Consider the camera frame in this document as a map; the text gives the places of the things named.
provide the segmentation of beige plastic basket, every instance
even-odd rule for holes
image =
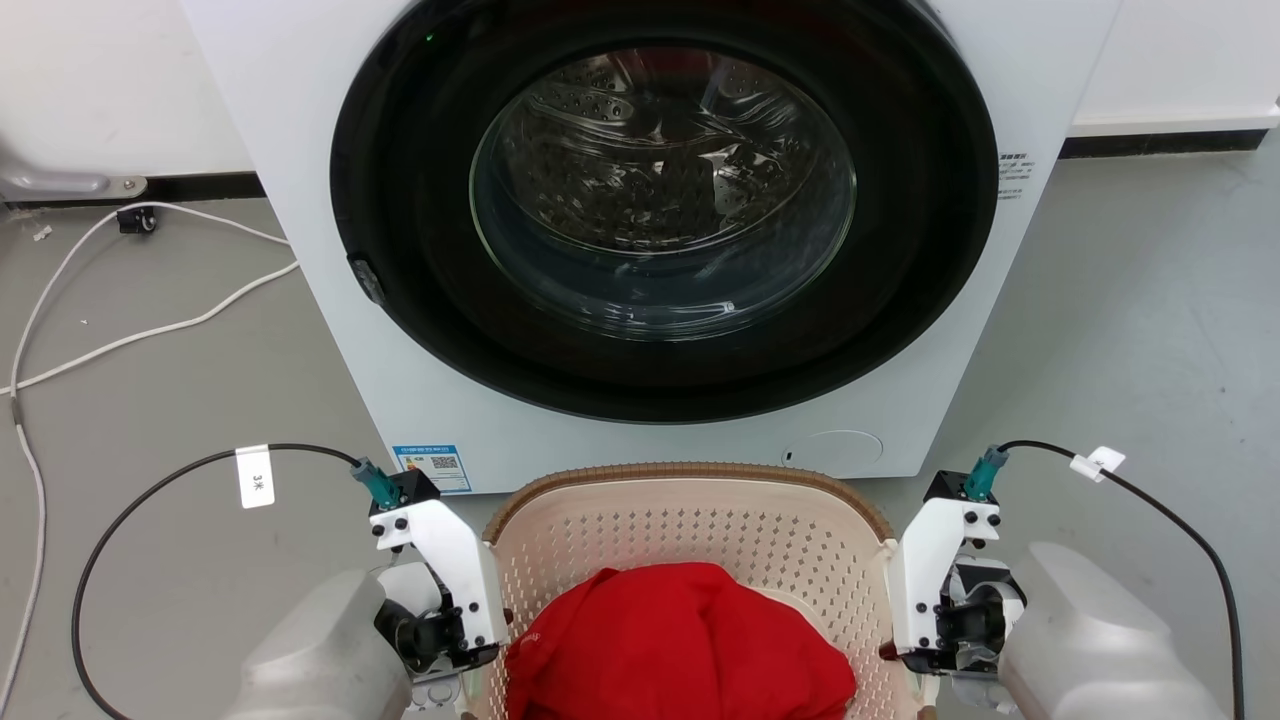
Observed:
[[[892,637],[891,530],[869,502],[826,475],[713,462],[557,473],[512,496],[485,539],[515,612],[512,638],[603,568],[716,562],[803,612],[849,656],[858,694],[847,719],[915,720],[936,692],[878,657]],[[466,683],[470,712],[506,720],[502,659],[475,675]]]

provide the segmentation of washing machine door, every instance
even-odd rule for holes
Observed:
[[[892,357],[977,263],[996,179],[973,78],[895,0],[422,3],[332,159],[356,277],[426,350],[645,423],[776,410]]]

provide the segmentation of brown basket rim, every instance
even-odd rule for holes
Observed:
[[[804,486],[826,492],[842,500],[870,525],[879,542],[893,537],[893,528],[865,497],[845,483],[822,473],[795,468],[772,465],[750,465],[746,462],[635,462],[630,465],[602,465],[579,470],[563,470],[543,475],[516,491],[507,502],[493,514],[485,527],[484,539],[498,544],[503,528],[515,514],[535,498],[554,489],[622,480],[645,480],[662,478],[709,478],[732,480],[755,480]]]

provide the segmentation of red garment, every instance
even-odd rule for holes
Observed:
[[[840,720],[849,660],[718,565],[600,570],[507,651],[509,720]]]

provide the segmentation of washing machine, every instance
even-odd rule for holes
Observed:
[[[184,5],[388,452],[484,493],[914,475],[1117,0]]]

